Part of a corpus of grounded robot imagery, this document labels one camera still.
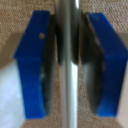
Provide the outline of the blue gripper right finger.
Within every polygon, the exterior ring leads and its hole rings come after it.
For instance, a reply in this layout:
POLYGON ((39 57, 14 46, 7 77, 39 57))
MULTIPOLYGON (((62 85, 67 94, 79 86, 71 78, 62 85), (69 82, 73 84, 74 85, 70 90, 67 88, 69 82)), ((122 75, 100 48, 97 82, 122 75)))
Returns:
POLYGON ((81 14, 80 57, 91 110, 117 115, 128 49, 103 13, 81 14))

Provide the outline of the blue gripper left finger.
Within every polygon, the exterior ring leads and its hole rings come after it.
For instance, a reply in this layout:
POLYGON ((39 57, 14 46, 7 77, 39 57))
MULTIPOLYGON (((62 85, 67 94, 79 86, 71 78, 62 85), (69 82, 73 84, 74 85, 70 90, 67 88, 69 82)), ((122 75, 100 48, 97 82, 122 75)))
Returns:
POLYGON ((55 71, 55 16, 35 10, 14 55, 27 119, 51 113, 55 71))

